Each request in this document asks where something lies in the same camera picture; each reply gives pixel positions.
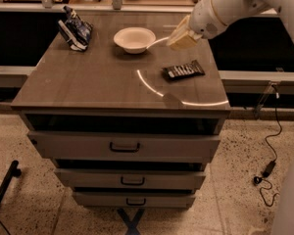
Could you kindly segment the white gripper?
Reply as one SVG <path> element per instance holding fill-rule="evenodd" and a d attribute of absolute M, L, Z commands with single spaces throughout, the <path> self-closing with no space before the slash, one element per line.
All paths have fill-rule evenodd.
<path fill-rule="evenodd" d="M 194 47 L 203 37 L 213 39 L 227 30 L 227 25 L 216 15 L 212 0 L 199 1 L 190 19 L 185 16 L 171 33 L 167 45 L 173 50 L 182 50 Z"/>

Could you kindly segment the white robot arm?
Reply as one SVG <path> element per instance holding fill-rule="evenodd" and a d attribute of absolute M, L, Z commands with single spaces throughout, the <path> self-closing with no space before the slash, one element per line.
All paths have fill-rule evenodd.
<path fill-rule="evenodd" d="M 201 0 L 171 34 L 173 50 L 193 47 L 199 39 L 212 39 L 240 19 L 273 9 L 294 44 L 294 0 Z M 282 183 L 270 235 L 294 235 L 294 160 Z"/>

